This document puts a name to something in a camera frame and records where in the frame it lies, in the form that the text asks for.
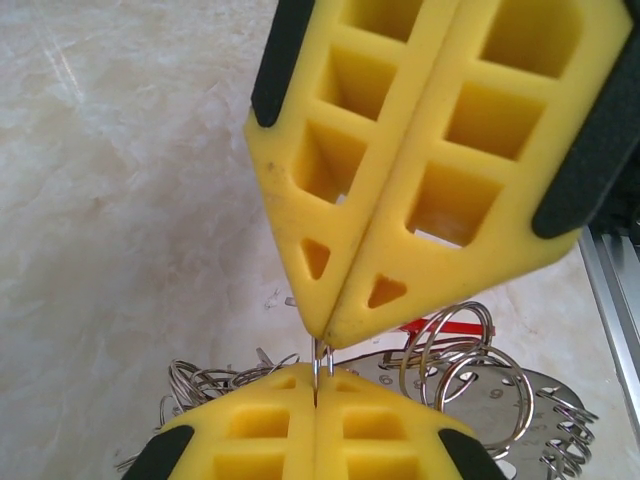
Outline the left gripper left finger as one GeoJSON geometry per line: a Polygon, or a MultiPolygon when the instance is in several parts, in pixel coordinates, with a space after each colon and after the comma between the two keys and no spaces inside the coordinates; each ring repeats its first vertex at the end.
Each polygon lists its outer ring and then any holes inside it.
{"type": "Polygon", "coordinates": [[[128,480],[313,480],[311,366],[298,363],[167,422],[128,480]]]}

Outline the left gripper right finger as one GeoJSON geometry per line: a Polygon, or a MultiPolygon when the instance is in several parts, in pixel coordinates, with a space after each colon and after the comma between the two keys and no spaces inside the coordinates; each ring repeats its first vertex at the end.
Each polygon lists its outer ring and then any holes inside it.
{"type": "Polygon", "coordinates": [[[315,419],[314,480],[506,480],[467,425],[341,369],[315,419]]]}

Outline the key with red white tag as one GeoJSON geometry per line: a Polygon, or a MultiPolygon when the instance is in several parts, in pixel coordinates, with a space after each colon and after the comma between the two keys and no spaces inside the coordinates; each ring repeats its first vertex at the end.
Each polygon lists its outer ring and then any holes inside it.
{"type": "MultiPolygon", "coordinates": [[[[426,317],[422,317],[417,318],[395,329],[387,330],[384,332],[384,335],[399,335],[400,333],[404,334],[406,336],[406,341],[404,342],[403,347],[406,348],[418,336],[420,331],[425,326],[428,326],[427,334],[430,334],[438,327],[438,325],[438,320],[432,320],[426,317]]],[[[449,339],[453,339],[457,336],[481,338],[485,333],[485,328],[480,323],[449,320],[442,327],[439,333],[448,336],[449,339]]]]}

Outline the metal key organiser with rings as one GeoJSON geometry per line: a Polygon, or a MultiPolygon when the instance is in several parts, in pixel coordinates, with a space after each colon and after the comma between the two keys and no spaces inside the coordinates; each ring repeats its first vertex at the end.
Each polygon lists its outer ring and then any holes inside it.
{"type": "MultiPolygon", "coordinates": [[[[305,363],[311,366],[315,413],[321,378],[341,369],[467,425],[506,480],[576,480],[590,460],[596,421],[579,397],[562,382],[521,367],[497,349],[492,317],[483,304],[466,301],[429,319],[438,320],[438,327],[427,334],[425,326],[406,348],[341,362],[325,350],[321,358],[305,363]],[[449,320],[480,323],[485,333],[481,338],[449,339],[439,333],[449,320]]],[[[298,363],[304,362],[295,354],[279,362],[261,356],[254,368],[236,371],[173,361],[170,392],[161,400],[153,437],[178,415],[298,363]]],[[[128,480],[141,451],[119,464],[122,480],[128,480]]]]}

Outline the wide aluminium mounting rail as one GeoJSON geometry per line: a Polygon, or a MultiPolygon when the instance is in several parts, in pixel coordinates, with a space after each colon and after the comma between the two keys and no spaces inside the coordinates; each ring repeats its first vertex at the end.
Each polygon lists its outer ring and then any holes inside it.
{"type": "Polygon", "coordinates": [[[580,249],[620,382],[640,408],[640,247],[587,229],[580,249]]]}

